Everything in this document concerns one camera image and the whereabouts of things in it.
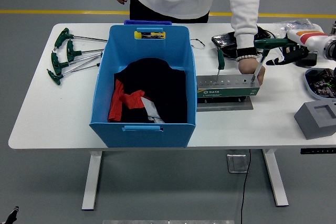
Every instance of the black pants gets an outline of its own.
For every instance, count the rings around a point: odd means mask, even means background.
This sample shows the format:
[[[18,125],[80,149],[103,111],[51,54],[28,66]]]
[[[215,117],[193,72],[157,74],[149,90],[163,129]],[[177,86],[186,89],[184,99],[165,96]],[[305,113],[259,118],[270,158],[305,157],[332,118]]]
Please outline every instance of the black pants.
[[[209,12],[194,19],[179,19],[170,16],[165,16],[157,13],[140,3],[139,0],[130,0],[130,19],[131,20],[148,20],[148,21],[170,21],[172,23],[207,23],[209,19]]]

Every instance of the gray plastic block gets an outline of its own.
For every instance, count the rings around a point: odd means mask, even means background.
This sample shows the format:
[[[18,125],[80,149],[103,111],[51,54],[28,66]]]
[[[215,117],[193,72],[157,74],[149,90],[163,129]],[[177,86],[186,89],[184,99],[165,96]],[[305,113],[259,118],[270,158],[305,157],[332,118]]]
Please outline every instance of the gray plastic block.
[[[306,139],[336,132],[336,106],[330,100],[305,102],[294,116]]]

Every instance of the white table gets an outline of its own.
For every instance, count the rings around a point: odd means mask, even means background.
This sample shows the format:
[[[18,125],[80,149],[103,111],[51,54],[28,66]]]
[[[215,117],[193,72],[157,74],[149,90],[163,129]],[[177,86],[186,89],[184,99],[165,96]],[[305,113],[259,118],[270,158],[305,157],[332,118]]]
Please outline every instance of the white table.
[[[52,70],[50,54],[60,32],[68,27],[77,36],[108,39],[115,24],[58,24],[50,34],[41,60],[9,138],[16,150],[80,150],[89,151],[87,184],[83,210],[93,210],[102,151],[134,151],[148,148],[107,148],[90,128],[91,108],[98,68],[66,75],[57,86],[48,76]],[[272,24],[259,24],[275,32]],[[188,24],[191,38],[200,39],[204,50],[193,49],[197,75],[217,74],[217,52],[211,37],[232,31],[230,24]],[[74,40],[75,50],[92,50],[104,43]],[[271,50],[268,59],[277,58],[279,49]],[[66,61],[66,42],[57,50],[60,62]],[[317,67],[336,67],[336,62],[319,60]],[[237,63],[225,61],[221,74],[238,74]],[[277,206],[288,201],[281,181],[274,151],[278,148],[335,147],[336,137],[306,140],[294,114],[303,103],[313,101],[304,85],[304,68],[294,64],[266,66],[264,84],[257,96],[251,97],[253,110],[197,112],[196,129],[186,150],[262,149]]]

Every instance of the sleeve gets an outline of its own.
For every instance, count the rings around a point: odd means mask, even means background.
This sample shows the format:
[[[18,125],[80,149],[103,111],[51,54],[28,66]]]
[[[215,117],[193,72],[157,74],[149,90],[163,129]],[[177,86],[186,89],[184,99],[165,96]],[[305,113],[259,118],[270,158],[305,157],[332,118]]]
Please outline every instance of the sleeve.
[[[231,26],[235,30],[237,48],[254,47],[260,0],[230,0]]]

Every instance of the yellow floor line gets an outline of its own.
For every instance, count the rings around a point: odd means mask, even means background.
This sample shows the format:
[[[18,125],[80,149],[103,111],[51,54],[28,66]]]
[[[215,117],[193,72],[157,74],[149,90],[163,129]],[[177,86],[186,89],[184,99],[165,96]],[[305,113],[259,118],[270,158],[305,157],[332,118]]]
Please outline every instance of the yellow floor line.
[[[94,14],[94,15],[129,15],[125,10],[1,10],[0,14]],[[231,12],[210,12],[210,16],[231,16]],[[331,14],[292,14],[292,13],[259,13],[259,17],[273,18],[332,18]]]

